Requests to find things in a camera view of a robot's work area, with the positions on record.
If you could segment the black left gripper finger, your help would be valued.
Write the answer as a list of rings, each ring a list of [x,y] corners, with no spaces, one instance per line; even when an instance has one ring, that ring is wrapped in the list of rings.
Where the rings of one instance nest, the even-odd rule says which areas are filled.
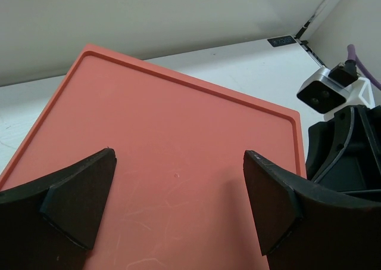
[[[1,191],[1,269],[83,269],[116,164],[115,151],[105,148]]]

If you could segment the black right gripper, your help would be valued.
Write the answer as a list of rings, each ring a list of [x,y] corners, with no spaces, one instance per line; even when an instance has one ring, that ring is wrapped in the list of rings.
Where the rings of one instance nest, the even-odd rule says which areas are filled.
[[[380,107],[344,107],[308,139],[308,180],[244,154],[261,254],[270,269],[379,269]]]

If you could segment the red drawer box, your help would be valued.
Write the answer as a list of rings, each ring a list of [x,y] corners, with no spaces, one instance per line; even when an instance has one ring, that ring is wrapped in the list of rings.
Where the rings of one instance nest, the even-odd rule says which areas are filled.
[[[9,189],[114,149],[86,269],[267,269],[243,175],[305,175],[298,112],[88,45],[1,175]]]

